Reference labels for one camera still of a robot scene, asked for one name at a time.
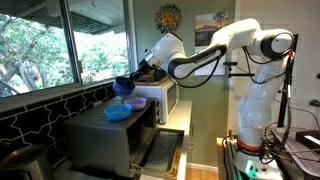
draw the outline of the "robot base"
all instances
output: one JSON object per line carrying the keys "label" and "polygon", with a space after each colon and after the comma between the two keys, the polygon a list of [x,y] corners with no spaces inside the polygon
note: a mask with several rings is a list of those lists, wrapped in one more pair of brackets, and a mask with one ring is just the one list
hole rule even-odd
{"label": "robot base", "polygon": [[230,157],[230,159],[232,159],[231,165],[234,165],[238,171],[243,172],[246,176],[248,176],[248,178],[270,180],[283,179],[282,173],[278,168],[276,161],[272,161],[269,164],[262,164],[259,160],[259,157],[249,156],[240,151],[237,151],[236,140],[227,142],[227,150],[232,151],[228,154],[233,155],[233,157]]}

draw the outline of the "countertop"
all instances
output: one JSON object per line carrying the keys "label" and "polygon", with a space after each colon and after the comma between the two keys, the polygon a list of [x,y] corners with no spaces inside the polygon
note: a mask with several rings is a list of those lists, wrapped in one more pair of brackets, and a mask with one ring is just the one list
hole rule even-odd
{"label": "countertop", "polygon": [[[179,170],[177,179],[184,180],[187,165],[187,146],[189,141],[189,130],[191,120],[191,101],[179,101],[173,112],[170,114],[169,119],[165,125],[158,125],[159,128],[184,130],[184,139],[182,145],[182,153],[180,156]],[[88,176],[86,174],[70,171],[71,161],[63,162],[55,171],[56,180],[103,180],[101,178]],[[152,176],[142,175],[140,180],[160,180]]]}

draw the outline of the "black tile backsplash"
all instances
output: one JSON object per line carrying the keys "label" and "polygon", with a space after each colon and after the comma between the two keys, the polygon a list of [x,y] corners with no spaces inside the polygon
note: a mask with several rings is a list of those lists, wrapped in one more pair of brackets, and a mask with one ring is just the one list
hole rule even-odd
{"label": "black tile backsplash", "polygon": [[107,83],[0,112],[0,160],[14,150],[42,143],[48,145],[50,163],[57,163],[69,149],[64,121],[113,97],[112,83]]}

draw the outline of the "wooden floor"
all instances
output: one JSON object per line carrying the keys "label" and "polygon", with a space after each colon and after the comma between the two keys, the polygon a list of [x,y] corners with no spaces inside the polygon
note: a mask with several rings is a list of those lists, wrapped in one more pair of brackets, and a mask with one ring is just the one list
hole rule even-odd
{"label": "wooden floor", "polygon": [[187,168],[187,180],[218,180],[218,172]]}

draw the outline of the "wall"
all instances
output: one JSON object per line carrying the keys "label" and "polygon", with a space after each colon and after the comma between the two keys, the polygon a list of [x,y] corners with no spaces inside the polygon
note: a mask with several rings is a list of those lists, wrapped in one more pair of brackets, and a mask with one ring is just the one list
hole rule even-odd
{"label": "wall", "polygon": [[41,143],[48,145],[54,165],[68,153],[63,122],[114,96],[107,83],[0,112],[0,161],[14,150]]}
{"label": "wall", "polygon": [[[228,22],[234,21],[234,0],[134,0],[134,16],[138,59],[144,57],[144,49],[152,48],[163,36],[155,25],[155,13],[160,6],[176,4],[181,9],[182,23],[176,34],[184,41],[187,56],[194,54],[195,15],[228,11]],[[199,84],[205,77],[191,76],[183,84]],[[227,126],[228,78],[214,76],[205,85],[195,88],[180,88],[180,99],[191,100],[192,125],[194,126],[194,150],[192,163],[217,166],[216,137],[224,137]]]}
{"label": "wall", "polygon": [[[262,29],[283,28],[299,35],[293,70],[291,106],[310,111],[318,119],[319,108],[310,106],[309,102],[312,99],[320,100],[320,80],[316,79],[316,74],[320,72],[319,7],[320,1],[317,0],[238,0],[236,5],[236,20],[255,18]],[[234,60],[240,62],[239,67],[247,69],[242,52],[239,51]],[[250,83],[250,80],[244,78],[234,78],[231,81],[228,129],[237,131],[238,100],[246,95]],[[279,103],[275,102],[274,105],[273,121],[277,121]],[[310,113],[292,110],[292,116],[292,126],[317,128],[315,118]]]}

